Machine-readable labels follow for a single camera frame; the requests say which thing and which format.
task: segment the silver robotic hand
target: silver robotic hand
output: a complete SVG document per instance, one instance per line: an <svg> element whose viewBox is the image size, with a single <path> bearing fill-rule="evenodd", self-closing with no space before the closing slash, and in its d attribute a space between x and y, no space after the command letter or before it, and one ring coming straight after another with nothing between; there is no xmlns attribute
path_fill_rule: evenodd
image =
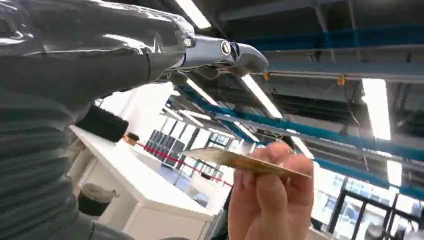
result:
<svg viewBox="0 0 424 240"><path fill-rule="evenodd" d="M127 240L78 213L66 128L92 101L173 73L262 72L254 48L99 0L0 0L0 239Z"/></svg>

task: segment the card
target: card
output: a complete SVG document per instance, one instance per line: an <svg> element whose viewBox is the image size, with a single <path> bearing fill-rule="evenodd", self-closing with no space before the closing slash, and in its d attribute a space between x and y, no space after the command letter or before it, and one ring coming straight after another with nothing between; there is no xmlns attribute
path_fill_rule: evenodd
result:
<svg viewBox="0 0 424 240"><path fill-rule="evenodd" d="M184 151L182 154L206 162L213 162L235 169L250 170L258 174L276 174L280 177L290 175L301 175L306 178L311 176L296 172L251 156L243 156L234 152L226 151L216 147L206 147Z"/></svg>

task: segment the industrial ceiling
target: industrial ceiling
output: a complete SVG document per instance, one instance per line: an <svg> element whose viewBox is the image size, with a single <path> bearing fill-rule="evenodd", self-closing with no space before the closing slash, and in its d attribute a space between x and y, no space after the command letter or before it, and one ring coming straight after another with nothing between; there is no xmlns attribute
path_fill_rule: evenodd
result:
<svg viewBox="0 0 424 240"><path fill-rule="evenodd" d="M175 0L115 2L171 12L191 21ZM415 196L424 198L424 14L421 11L424 1L193 2L212 26L196 29L198 34L252 45L269 60L268 72L251 75L283 115L279 125L266 121L272 116L240 78L229 73L212 80L195 73L190 75L220 107L242 113L236 114L238 118L263 117L254 121L251 120L255 117L244 119L249 120L245 126L261 142L291 134L276 131L266 125L268 122L274 127L284 126L281 123L286 121L295 127L323 130L321 137L317 134L313 138L308 138L308 134L301 137L316 159L325 160L323 163L329 163L330 168L337 166L333 170L338 168L344 174L353 168L358 171L353 177L380 186L388 182L387 159L401 162L402 186L417 190L419 193L414 193ZM408 153L415 150L415 155L387 157L376 151L379 142L373 142L370 116L363 99L363 78L386 82L391 128L389 149L400 146ZM181 96L172 96L169 100L171 109L209 115L211 120L199 121L237 133L226 124L237 118L218 117L216 111L220 110L204 107L207 102L201 97L193 99L194 92L188 87L178 91ZM326 137L324 133L337 133L340 137ZM345 136L359 139L358 144L349 144Z"/></svg>

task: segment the railing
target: railing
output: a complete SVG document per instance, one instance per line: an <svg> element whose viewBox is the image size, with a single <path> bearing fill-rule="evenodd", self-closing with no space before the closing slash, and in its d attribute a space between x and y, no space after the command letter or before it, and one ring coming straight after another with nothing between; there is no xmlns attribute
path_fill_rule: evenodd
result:
<svg viewBox="0 0 424 240"><path fill-rule="evenodd" d="M187 166L187 167L191 168L192 170L194 170L194 171L196 171L196 172L199 172L201 175L207 175L207 176L209 176L209 177L210 177L210 179L216 180L216 181L218 181L218 182L222 182L224 185L228 185L228 186L230 186L230 187L232 187L232 186L233 186L233 185L229 184L228 182L226 182L226 181L224 181L224 180L222 180L222 179L220 179L220 178L217 178L217 177L214 177L214 176L212 176L212 175L206 174L206 173L204 173L204 172L202 172L202 171L200 171L200 170L196 169L194 166L190 166L190 165L188 165L187 163L185 163L184 161L181 161L181 160L178 160L178 159L176 159L176 158L174 158L174 157L171 157L171 156L167 155L166 153L160 152L160 151L158 151L158 150L156 150L156 149L153 149L153 148L151 148L151 147L148 147L148 146L146 146L146 145L144 145L144 144L141 144L141 143L139 143L139 142L137 142L137 145L139 145L140 147L142 147L144 150L146 150L146 151L147 151L147 152L149 152L149 153L157 154L157 155L160 155L160 156L162 156L162 157L165 157L165 158L167 158L167 159L169 159L169 160L171 160L171 161L174 161L174 162L177 162L177 163L179 163L179 164L182 164L182 167L181 167L181 169L179 170L179 174L178 174L177 179L175 180L174 185L177 183L178 179L180 178L180 176L181 176L181 174L182 174L182 172L183 172L183 168L184 168L185 166Z"/></svg>

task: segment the blue beam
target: blue beam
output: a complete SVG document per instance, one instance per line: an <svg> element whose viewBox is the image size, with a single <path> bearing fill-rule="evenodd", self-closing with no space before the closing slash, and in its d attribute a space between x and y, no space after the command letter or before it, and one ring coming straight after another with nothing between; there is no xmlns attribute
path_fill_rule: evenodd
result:
<svg viewBox="0 0 424 240"><path fill-rule="evenodd" d="M284 51L308 49L370 48L393 45L424 44L424 25L349 28L311 34L272 36L254 39L238 39L259 51Z"/></svg>
<svg viewBox="0 0 424 240"><path fill-rule="evenodd" d="M236 112L233 111L229 108L223 108L223 107L218 107L218 106L213 106L208 104L207 102L205 102L201 97L199 97L196 93L194 93L190 87L183 85L181 86L181 89L183 90L183 92L198 106L201 106L202 108L204 108L205 110L212 112L212 113L220 113L220 114L224 114L224 115L230 115L232 117L236 117L236 118L241 118L241 119L245 119L248 121L252 121L252 122L256 122L256 123L260 123L260 124L265 124L265 125L269 125L269 126L273 126L273 127L277 127L277 128L281 128L281 129L293 129L301 134L306 134L306 135L310 135L310 136L315 136L318 138L324 138L324 139L330 139L336 142L341 142L341 143L347 143L347 144L352 144L352 143L356 143L356 144L352 144L355 146L367 146L367 147L373 147L374 149L378 150L378 149L383 149L380 151L383 152L387 152L387 153L392 153L398 156L402 156L402 154L396 154L396 153L405 153L414 156L414 157L410 157L411 159L415 159L415 160L420 160L420 161L424 161L424 151L421 150L417 150L417 149L412 149L412 148L407 148L404 146L397 146L394 144L391 144L389 141L375 141L375 140L370 140L370 139L365 139L365 138L359 138L356 136L341 136L336 132L331 132L328 130L324 130L324 129L319 129L316 127L310 127L310 126L305 126L305 125L301 125L301 124L297 124L297 123L293 123L293 122L288 122L288 121L283 121L283 120L279 120L279 119L270 119L270 118L266 118L263 116L259 116L259 115L253 115L253 114L248 114L248 113L242 113L242 112ZM245 141L251 142L252 140L250 139L250 137L246 136L241 130L239 130L237 127L235 127L235 125L230 122L230 121L225 121L225 120L221 120L222 124L224 124L225 126L227 126L230 130L232 130L236 135L238 135L240 138L245 139ZM267 142L260 142L260 144L263 145L267 145ZM327 170L336 172L336 173L340 173L343 174L345 176L348 177L352 177L358 180L363 180L363 181L367 181L370 184L388 189L390 186L396 187L395 185L390 184L389 182L387 182L384 179L381 179L369 172L365 172L365 171L360 171L358 169L355 169L353 167L349 167L349 166L344 166L341 164L336 164L333 163L331 161L328 160L323 160L323 159L319 159L319 158L315 158L314 161L316 161L317 163L319 163L319 165ZM401 187L399 187L399 192L401 194L416 198L416 199L420 199L420 200L424 200L424 189L422 188L418 188L418 187L414 187L414 186L408 186L408 185L403 185Z"/></svg>
<svg viewBox="0 0 424 240"><path fill-rule="evenodd" d="M197 104L198 106L204 107L208 105L207 102L202 100L202 98L198 96L197 93L193 92L192 89L186 84L181 86L181 90L191 99L193 103ZM238 127L236 127L233 122L229 122L229 121L225 121L221 119L219 119L218 121L222 125L226 126L228 129L230 129L238 137L240 137L241 139L244 139L245 142L254 143L254 141L249 136L247 136L243 131L241 131Z"/></svg>
<svg viewBox="0 0 424 240"><path fill-rule="evenodd" d="M230 115L235 118L240 118L259 124L276 127L279 129L292 129L301 134L313 136L316 138L328 139L339 143L353 145L359 148L367 148L370 150L386 152L403 158L414 159L424 162L424 150L393 144L390 141L383 139L370 139L352 135L345 136L340 135L338 132L320 129L317 127L307 126L281 119L268 118L265 116L249 114L245 112L237 112L228 108L222 108L208 104L204 105L204 108L213 113Z"/></svg>
<svg viewBox="0 0 424 240"><path fill-rule="evenodd" d="M361 75L424 75L424 67L418 63L316 63L316 62L290 62L271 61L267 69L268 72L293 71L293 72L317 72L317 73L339 73L339 74L361 74Z"/></svg>
<svg viewBox="0 0 424 240"><path fill-rule="evenodd" d="M236 10L224 11L219 14L219 20L230 21L244 19L255 16L263 16L274 13L281 13L290 10L310 8L314 5L330 4L341 0L280 0L263 4L238 8Z"/></svg>
<svg viewBox="0 0 424 240"><path fill-rule="evenodd" d="M330 171L333 171L333 172L336 172L336 173L339 173L354 179L362 180L384 189L389 189L389 187L399 188L399 192L401 194L404 194L416 199L424 200L424 189L422 188L408 186L408 185L402 185L401 187L398 187L396 185L390 184L388 181L381 179L369 172L360 171L353 167L336 164L331 161L327 161L327 160L323 160L319 158L315 158L313 161L317 162L319 166L323 169L327 169L327 170L330 170Z"/></svg>

